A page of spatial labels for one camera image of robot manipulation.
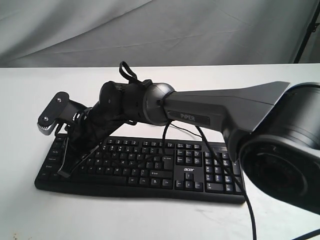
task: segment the gray fabric backdrop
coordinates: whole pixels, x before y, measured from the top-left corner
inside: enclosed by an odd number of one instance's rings
[[[290,63],[317,3],[0,0],[0,66]]]

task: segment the space bar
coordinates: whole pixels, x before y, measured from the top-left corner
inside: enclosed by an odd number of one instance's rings
[[[75,175],[72,179],[74,183],[83,184],[102,184],[102,185],[117,185],[125,186],[127,178],[125,176],[105,176],[105,175],[86,175],[79,174]]]

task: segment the white tabletop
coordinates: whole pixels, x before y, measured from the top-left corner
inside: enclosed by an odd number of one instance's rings
[[[140,79],[176,91],[248,87],[287,81],[318,82],[320,64],[137,67]],[[42,135],[38,116],[59,91],[92,106],[109,80],[125,82],[117,68],[0,69],[0,239],[251,239],[246,204],[170,199],[120,199],[37,190],[34,179],[54,136]],[[184,123],[177,125],[196,132]],[[163,127],[125,125],[114,135],[161,138]],[[206,130],[210,141],[220,133]],[[169,128],[169,139],[198,140]],[[319,228],[320,216],[275,200],[245,178],[259,240],[292,239]]]

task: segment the black keyboard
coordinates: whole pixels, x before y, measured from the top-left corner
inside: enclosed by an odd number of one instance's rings
[[[62,163],[65,134],[59,134],[34,181],[37,189],[67,194],[169,198],[242,204],[245,201],[232,178],[212,159],[200,141],[166,140],[166,156],[155,156],[137,165],[136,161],[162,153],[161,139],[110,136],[99,150],[71,175],[57,174]],[[224,143],[211,142],[224,166],[244,184],[239,164],[229,160]]]

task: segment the black strap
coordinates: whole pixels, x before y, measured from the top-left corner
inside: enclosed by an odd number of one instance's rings
[[[137,75],[130,69],[129,65],[125,61],[120,62],[119,73],[122,77],[129,80],[129,84],[141,84],[141,82],[138,80]]]

